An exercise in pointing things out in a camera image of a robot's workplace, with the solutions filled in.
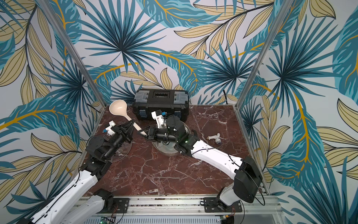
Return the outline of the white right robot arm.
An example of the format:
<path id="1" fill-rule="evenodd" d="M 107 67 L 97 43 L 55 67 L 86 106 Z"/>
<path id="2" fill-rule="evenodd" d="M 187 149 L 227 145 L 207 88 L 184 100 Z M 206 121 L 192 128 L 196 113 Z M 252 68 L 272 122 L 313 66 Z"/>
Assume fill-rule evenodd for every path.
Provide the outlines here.
<path id="1" fill-rule="evenodd" d="M 219 208 L 224 209 L 239 200 L 247 203 L 256 200 L 263 177 L 252 157 L 236 157 L 208 145 L 194 131 L 187 132 L 185 124 L 174 115 L 167 118 L 159 115 L 155 120 L 155 125 L 144 129 L 137 124 L 134 127 L 147 140 L 173 143 L 174 150 L 181 155 L 204 161 L 233 180 L 233 183 L 224 187 L 217 196 Z"/>

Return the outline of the beige plastic ladle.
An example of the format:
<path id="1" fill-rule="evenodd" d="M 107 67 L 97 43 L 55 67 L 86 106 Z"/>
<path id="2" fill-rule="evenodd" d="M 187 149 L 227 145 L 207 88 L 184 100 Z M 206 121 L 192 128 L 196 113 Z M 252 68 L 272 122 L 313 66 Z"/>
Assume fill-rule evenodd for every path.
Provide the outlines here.
<path id="1" fill-rule="evenodd" d="M 132 120 L 127 114 L 127 103 L 124 100 L 116 100 L 113 101 L 109 106 L 109 111 L 112 115 L 122 116 L 126 118 L 128 121 Z"/>

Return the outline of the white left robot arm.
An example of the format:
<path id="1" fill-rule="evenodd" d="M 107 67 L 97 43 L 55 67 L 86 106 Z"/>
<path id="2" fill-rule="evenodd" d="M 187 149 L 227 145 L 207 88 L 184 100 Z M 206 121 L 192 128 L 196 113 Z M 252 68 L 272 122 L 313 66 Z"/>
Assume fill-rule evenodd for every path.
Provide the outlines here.
<path id="1" fill-rule="evenodd" d="M 121 125 L 111 121 L 105 134 L 92 136 L 85 148 L 89 154 L 88 160 L 80 167 L 76 177 L 51 202 L 30 217 L 22 217 L 18 223 L 81 224 L 103 209 L 110 210 L 113 206 L 113 194 L 103 189 L 74 211 L 72 208 L 106 174 L 117 150 L 125 142 L 132 142 L 135 128 L 137 124 L 134 120 Z"/>

